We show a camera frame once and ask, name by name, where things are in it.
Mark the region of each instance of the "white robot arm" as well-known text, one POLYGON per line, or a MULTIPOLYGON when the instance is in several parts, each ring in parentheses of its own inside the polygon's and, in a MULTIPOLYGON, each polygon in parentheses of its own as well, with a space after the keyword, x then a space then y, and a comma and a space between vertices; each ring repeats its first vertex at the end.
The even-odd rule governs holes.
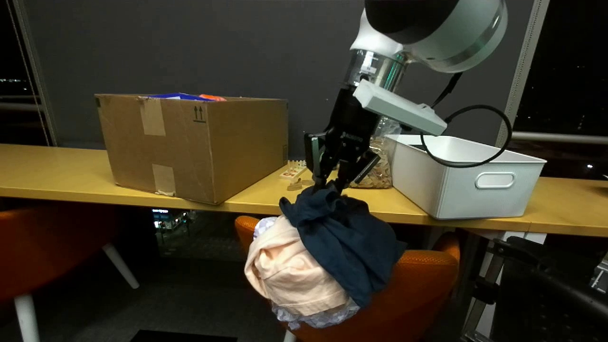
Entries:
POLYGON ((506 0, 365 0, 352 63, 322 135, 307 135, 307 161, 318 186, 341 165, 339 188, 377 163, 369 139, 392 118, 441 135, 447 123, 428 104, 394 93, 409 63, 464 72, 483 63, 508 28, 506 0))

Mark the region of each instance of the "chair backrest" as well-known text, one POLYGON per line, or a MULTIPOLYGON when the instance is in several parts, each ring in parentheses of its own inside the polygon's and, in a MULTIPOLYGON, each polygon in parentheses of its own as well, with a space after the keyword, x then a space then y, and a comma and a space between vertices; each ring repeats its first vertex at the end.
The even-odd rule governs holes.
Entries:
MULTIPOLYGON (((250 249, 259 218, 240 215, 234 220, 244 251, 250 249)), ((460 266, 460 245, 443 235, 434 251, 407 251, 394 268, 390 285, 371 306, 331 329, 295 330, 305 342, 421 340, 449 300, 460 266)))
POLYGON ((0 211, 0 302, 65 275, 113 241, 118 216, 101 205, 0 211))

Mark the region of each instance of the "dark blue cloth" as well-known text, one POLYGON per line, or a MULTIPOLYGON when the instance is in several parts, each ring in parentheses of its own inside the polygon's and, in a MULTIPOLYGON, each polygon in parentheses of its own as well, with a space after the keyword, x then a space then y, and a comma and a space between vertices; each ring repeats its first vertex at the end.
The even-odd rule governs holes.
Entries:
POLYGON ((365 201, 341 196, 331 184, 307 188, 295 203, 280 207, 301 232, 308 253, 365 308, 383 291, 403 247, 386 222, 369 213, 365 201))

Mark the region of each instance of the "brown cardboard box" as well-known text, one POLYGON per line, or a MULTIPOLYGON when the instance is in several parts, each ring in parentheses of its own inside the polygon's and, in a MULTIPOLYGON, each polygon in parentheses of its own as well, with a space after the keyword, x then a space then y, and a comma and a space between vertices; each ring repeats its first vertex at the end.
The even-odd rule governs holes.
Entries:
POLYGON ((286 101, 96 99, 120 186, 217 205, 288 161, 286 101))

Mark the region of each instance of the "cloth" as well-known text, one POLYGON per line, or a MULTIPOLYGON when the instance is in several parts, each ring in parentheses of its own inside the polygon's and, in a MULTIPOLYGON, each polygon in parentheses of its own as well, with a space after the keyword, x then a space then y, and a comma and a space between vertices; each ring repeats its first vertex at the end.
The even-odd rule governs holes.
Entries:
POLYGON ((299 230, 286 216, 276 216, 272 228, 267 226, 255 235, 248 253, 246 277, 265 298, 297 317, 329 311, 348 302, 341 283, 307 251, 299 230))
POLYGON ((303 323, 314 329, 341 325, 343 321, 354 317, 360 311, 360 306, 356 304, 356 300, 350 298, 345 306, 316 315, 295 315, 289 310, 276 304, 272 304, 272 311, 278 315, 280 321, 288 323, 289 330, 297 330, 303 323))
POLYGON ((365 201, 341 196, 335 184, 307 188, 295 203, 280 207, 301 232, 308 253, 345 287, 358 306, 367 308, 383 291, 403 247, 386 222, 369 213, 365 201))

